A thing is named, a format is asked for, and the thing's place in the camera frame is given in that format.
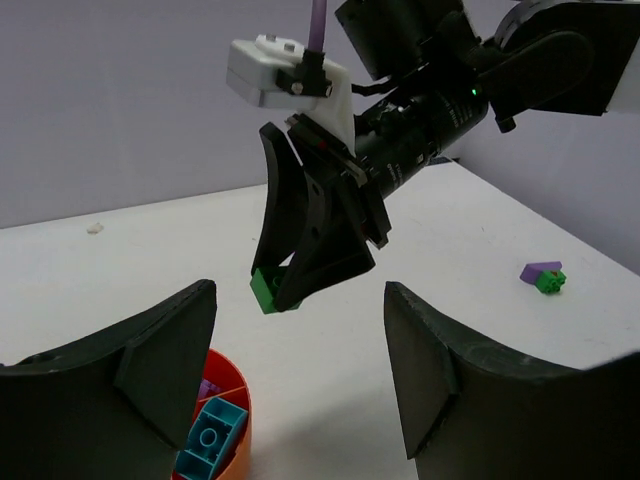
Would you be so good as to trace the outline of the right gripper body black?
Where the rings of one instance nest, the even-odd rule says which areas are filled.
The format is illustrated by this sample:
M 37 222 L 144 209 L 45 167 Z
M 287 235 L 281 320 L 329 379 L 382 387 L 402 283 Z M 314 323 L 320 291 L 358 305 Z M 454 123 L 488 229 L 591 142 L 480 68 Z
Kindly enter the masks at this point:
M 290 133 L 307 168 L 299 174 L 337 174 L 337 234 L 356 233 L 377 248 L 391 223 L 384 200 L 487 114 L 488 102 L 472 87 L 398 87 L 354 117 L 355 154 L 328 131 L 297 115 Z

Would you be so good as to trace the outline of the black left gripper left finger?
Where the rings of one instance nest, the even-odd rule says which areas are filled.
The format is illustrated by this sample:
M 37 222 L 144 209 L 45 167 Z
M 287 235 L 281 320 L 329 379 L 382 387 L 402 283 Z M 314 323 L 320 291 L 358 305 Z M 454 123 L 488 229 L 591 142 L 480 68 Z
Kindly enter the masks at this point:
M 1 368 L 4 479 L 168 479 L 191 428 L 217 310 L 199 280 Z

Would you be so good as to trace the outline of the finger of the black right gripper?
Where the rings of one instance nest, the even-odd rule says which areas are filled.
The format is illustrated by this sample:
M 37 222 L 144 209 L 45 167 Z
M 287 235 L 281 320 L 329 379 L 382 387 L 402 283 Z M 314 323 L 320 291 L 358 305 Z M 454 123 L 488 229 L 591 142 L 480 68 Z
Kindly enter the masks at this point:
M 252 272 L 278 267 L 286 259 L 301 269 L 310 260 L 305 237 L 309 213 L 308 184 L 303 166 L 285 133 L 269 122 L 259 130 L 267 165 L 267 198 Z
M 279 312 L 375 266 L 362 231 L 355 184 L 337 180 L 321 185 L 310 180 L 308 193 L 302 233 L 274 300 Z

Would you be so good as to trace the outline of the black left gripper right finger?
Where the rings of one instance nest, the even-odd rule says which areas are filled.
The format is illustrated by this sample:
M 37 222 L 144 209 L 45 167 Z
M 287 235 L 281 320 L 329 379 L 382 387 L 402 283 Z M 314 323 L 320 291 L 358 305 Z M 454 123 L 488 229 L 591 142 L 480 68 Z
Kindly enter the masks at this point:
M 580 370 L 505 346 L 406 286 L 384 327 L 407 457 L 422 479 L 635 479 L 639 356 Z

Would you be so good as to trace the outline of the dark green lego brick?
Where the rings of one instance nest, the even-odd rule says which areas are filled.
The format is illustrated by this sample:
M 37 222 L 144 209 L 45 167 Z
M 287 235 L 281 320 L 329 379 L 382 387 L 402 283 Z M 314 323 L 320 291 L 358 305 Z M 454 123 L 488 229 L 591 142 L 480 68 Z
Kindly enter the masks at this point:
M 263 266 L 252 273 L 249 285 L 264 315 L 284 313 L 276 308 L 275 301 L 288 270 L 288 265 Z

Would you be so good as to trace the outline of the purple lego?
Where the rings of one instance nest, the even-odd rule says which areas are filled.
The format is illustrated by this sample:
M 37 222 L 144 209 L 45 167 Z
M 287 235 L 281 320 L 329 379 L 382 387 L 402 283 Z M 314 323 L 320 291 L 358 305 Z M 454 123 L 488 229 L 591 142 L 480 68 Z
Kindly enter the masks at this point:
M 202 379 L 199 386 L 197 401 L 203 401 L 223 392 L 223 389 L 207 379 Z
M 562 268 L 563 264 L 560 261 L 527 263 L 519 278 L 529 285 L 535 285 L 544 271 L 559 271 Z

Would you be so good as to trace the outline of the teal rounded lego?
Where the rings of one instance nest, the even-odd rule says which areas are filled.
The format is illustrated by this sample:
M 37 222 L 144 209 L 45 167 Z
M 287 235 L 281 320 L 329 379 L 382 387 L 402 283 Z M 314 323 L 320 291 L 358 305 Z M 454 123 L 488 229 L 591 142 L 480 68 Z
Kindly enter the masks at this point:
M 181 479 L 210 480 L 222 471 L 242 433 L 248 411 L 213 397 L 200 410 L 185 448 L 178 454 L 175 473 Z

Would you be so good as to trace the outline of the bright green lego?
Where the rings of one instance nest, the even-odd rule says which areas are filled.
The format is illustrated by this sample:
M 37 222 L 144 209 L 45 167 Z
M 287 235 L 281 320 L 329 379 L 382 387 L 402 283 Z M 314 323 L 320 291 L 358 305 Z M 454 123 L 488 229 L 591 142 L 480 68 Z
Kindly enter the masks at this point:
M 536 278 L 535 287 L 544 295 L 555 295 L 561 291 L 566 280 L 561 270 L 543 270 Z

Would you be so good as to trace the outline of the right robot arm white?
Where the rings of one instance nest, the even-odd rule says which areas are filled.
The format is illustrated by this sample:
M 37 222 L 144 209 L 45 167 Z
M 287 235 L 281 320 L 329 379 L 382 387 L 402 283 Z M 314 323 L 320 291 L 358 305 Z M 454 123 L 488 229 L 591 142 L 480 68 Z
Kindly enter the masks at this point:
M 348 1 L 336 16 L 370 85 L 330 65 L 322 26 L 303 46 L 255 42 L 275 67 L 258 88 L 292 101 L 287 130 L 259 132 L 268 188 L 250 286 L 266 314 L 371 270 L 386 198 L 488 113 L 505 133 L 528 110 L 600 116 L 639 48 L 634 1 L 520 1 L 488 39 L 460 1 Z

